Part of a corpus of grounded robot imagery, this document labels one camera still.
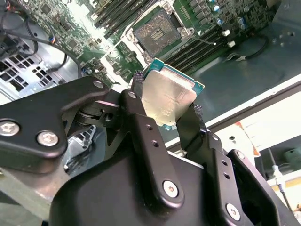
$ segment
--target green circuit board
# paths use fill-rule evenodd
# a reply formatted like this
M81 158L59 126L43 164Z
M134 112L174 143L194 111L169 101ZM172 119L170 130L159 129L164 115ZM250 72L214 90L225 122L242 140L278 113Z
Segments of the green circuit board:
M191 75L228 51L230 39L239 44L250 31L259 31L273 18L265 0L18 1L49 35L51 27L56 43L77 57L83 73L89 72L107 85L129 82L136 71L148 65L147 61L141 60L146 55L159 58ZM171 13L165 9L165 4L169 4ZM243 29L239 18L243 18ZM162 31L159 27L146 32L147 25L159 24L159 19L171 24L169 36L167 30ZM124 31L129 28L136 37L132 45L123 41L127 38ZM182 38L183 28L193 29L192 37L209 40L216 45ZM225 29L231 30L231 36L221 35ZM144 40L147 35L147 38L153 38L153 45L148 46L149 42ZM142 49L141 55L132 47Z

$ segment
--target black mechanical arm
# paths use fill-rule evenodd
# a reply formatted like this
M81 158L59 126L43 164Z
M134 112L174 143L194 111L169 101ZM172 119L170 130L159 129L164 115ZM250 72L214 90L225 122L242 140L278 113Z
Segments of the black mechanical arm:
M177 128L186 158L168 154L141 102L142 77L117 93L84 77L0 106L0 167L33 174L59 167L70 136L107 132L105 161L54 197L51 226L298 226L238 150L225 153L192 104Z

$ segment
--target screw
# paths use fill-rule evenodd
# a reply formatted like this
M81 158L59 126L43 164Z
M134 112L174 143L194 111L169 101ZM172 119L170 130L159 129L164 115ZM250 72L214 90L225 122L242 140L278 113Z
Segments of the screw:
M145 62L148 63L148 64L150 64L152 62L152 58L150 56L147 56L145 58Z
M134 41L135 40L135 37L132 33L128 34L127 38L128 38L129 41Z
M0 135L10 137L16 135L20 130L20 127L12 121L0 122Z
M214 140L218 140L218 137L214 133L212 134L212 137Z
M235 206L233 206L231 203L228 203L226 205L226 209L227 209L227 212L229 213L229 215L236 221L239 221L240 220L240 214L239 214L239 211L238 209L236 209Z
M187 33L186 33L186 31L181 31L181 33L180 33L180 34L181 34L181 37L182 37L182 38L184 38L184 37L186 37L186 36L187 36Z
M240 152L240 151L237 151L237 155L239 156L239 158L241 159L244 159L245 156Z
M100 82L100 81L93 81L93 84L96 86L96 87L98 87L98 88L103 88L103 84Z
M128 92L127 93L131 98L136 98L136 94L135 93L133 93L133 92Z
M163 6L163 9L167 12L167 14L172 14L172 9L168 3Z
M171 198L175 198L178 195L177 186L169 180L163 182L163 189L166 192L166 194Z
M44 131L38 134L37 141L43 146L54 146L58 143L58 137L51 131Z

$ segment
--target white connector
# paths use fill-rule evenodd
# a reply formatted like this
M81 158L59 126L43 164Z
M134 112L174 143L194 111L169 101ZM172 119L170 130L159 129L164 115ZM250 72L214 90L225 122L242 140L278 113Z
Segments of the white connector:
M230 41L227 43L227 45L232 48L233 46L235 46L235 41Z
M230 30L225 30L222 32L222 36L227 37L229 34L231 34Z

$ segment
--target black metal bracket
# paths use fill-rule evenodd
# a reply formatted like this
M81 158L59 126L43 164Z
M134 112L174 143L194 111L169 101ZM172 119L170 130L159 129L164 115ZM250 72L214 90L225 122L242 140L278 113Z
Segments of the black metal bracket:
M1 106L0 121L14 122L19 131L0 136L0 166L34 173L53 171L66 151L66 134L78 110L104 99L108 92L104 83L84 77ZM43 131L54 133L57 144L39 144L37 136Z
M217 214L211 218L213 224L252 226L261 222L262 226L281 226L292 222L293 214L249 160L237 150L227 154L219 137L204 129L199 109L191 105L177 127L186 157L207 172L207 211Z
M251 162L238 150L230 151L227 156L235 169L235 177L240 188L239 195L245 212L257 212L256 216L251 216L254 224L261 222L263 226L292 225L293 213L283 204Z
M183 205L184 192L156 122L146 116L141 99L134 92L124 90L119 103L122 125L107 146L106 158L111 158L124 145L133 145L145 200L151 209L169 214Z
M0 121L13 121L21 129L14 136L0 136L0 166L51 172L66 151L67 137L90 125L105 126L110 137L107 159L124 145L133 146L150 208L164 216L180 208L184 203L182 186L156 122L146 116L140 98L142 83L134 84L132 90L139 95L131 90L119 94L93 77L84 77L1 106ZM37 136L43 131L51 131L58 142L39 144Z

